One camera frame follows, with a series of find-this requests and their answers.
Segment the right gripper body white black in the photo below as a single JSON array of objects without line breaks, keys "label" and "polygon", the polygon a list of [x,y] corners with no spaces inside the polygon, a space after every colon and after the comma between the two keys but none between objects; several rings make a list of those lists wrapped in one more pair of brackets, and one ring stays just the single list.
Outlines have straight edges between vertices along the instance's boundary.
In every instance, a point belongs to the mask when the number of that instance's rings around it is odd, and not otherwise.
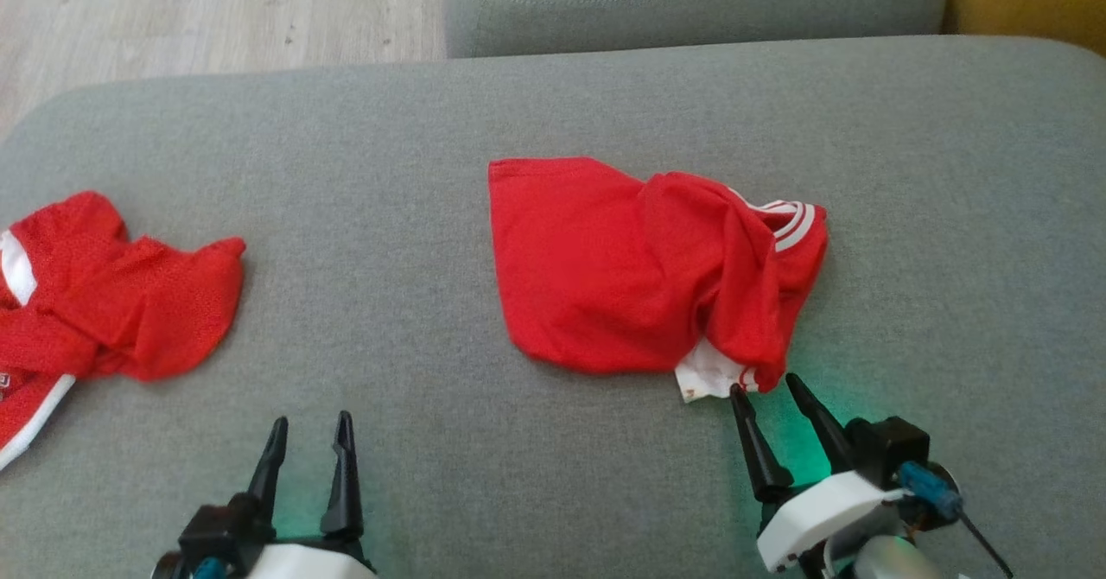
[{"label": "right gripper body white black", "polygon": [[884,491],[854,470],[832,475],[786,501],[758,536],[766,571],[803,567],[812,579],[844,579],[860,549],[906,533],[900,489]]}]

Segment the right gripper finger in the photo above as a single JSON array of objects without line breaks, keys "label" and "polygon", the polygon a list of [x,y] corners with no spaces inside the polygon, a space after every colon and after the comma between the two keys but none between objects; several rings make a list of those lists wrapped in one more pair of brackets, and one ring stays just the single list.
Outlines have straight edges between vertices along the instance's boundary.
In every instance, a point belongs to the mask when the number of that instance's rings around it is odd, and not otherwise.
[{"label": "right gripper finger", "polygon": [[845,427],[842,427],[837,418],[830,413],[827,407],[815,397],[797,373],[786,373],[785,382],[791,398],[799,407],[799,412],[807,418],[815,435],[817,435],[825,456],[830,461],[830,472],[836,475],[854,470],[854,449]]},{"label": "right gripper finger", "polygon": [[782,503],[794,484],[791,470],[779,462],[770,448],[759,427],[757,410],[741,386],[730,386],[730,403],[754,498],[762,504]]}]

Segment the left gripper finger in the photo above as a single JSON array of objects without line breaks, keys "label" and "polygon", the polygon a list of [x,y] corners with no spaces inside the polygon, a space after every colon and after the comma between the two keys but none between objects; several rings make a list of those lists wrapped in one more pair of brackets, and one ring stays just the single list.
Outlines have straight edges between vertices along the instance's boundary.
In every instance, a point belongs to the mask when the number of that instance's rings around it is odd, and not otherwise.
[{"label": "left gripper finger", "polygon": [[327,510],[321,516],[321,533],[331,541],[359,541],[364,533],[359,462],[354,422],[347,410],[340,411],[332,449],[336,463],[328,489]]},{"label": "left gripper finger", "polygon": [[280,469],[286,456],[289,420],[278,417],[269,433],[264,449],[257,461],[248,493],[255,498],[259,520],[271,524],[276,504],[276,484]]}]

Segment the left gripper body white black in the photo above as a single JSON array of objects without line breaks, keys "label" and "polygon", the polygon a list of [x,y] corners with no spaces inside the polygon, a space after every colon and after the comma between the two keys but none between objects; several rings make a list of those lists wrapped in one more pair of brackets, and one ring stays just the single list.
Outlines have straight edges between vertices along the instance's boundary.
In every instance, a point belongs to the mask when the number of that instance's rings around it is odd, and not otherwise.
[{"label": "left gripper body white black", "polygon": [[255,533],[237,544],[246,579],[378,579],[364,555],[363,520],[325,519],[316,539],[276,541]]}]

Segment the red Bulls basketball shorts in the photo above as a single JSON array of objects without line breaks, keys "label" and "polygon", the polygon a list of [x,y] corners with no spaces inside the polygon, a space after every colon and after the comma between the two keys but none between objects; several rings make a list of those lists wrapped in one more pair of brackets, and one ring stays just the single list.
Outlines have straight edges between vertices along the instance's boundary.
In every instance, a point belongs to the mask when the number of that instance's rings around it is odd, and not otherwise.
[{"label": "red Bulls basketball shorts", "polygon": [[132,238],[95,192],[0,230],[0,472],[23,456],[73,386],[188,373],[225,339],[246,242],[181,251]]}]

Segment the red Bulls basketball jersey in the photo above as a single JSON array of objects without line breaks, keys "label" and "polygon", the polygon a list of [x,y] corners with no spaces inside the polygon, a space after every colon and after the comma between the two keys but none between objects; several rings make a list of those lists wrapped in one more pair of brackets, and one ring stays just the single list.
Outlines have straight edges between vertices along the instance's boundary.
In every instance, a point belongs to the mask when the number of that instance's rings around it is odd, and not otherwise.
[{"label": "red Bulls basketball jersey", "polygon": [[766,393],[815,287],[824,207],[755,206],[693,173],[648,180],[588,157],[487,167],[514,346],[592,375],[672,372],[684,402]]}]

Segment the large grey sofa seat cushion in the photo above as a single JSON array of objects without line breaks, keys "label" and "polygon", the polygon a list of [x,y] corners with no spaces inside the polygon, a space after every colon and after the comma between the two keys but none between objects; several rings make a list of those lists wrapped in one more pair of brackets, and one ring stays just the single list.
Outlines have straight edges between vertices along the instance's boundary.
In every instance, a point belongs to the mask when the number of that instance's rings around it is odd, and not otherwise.
[{"label": "large grey sofa seat cushion", "polygon": [[789,364],[900,415],[1018,579],[1106,579],[1106,60],[1023,38],[773,41],[140,80],[0,144],[0,221],[84,189],[246,240],[234,327],[171,382],[75,386],[0,472],[0,579],[149,579],[289,418],[316,531],[340,410],[386,579],[770,579],[722,399],[509,341],[487,164],[592,156],[830,213]]}]

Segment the small grey sofa cushion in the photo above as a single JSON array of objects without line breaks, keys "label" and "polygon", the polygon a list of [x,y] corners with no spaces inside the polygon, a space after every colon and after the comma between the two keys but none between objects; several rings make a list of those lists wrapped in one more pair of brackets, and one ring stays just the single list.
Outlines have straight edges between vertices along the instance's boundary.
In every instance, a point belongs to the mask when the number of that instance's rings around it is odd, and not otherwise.
[{"label": "small grey sofa cushion", "polygon": [[450,57],[933,35],[945,0],[444,0]]}]

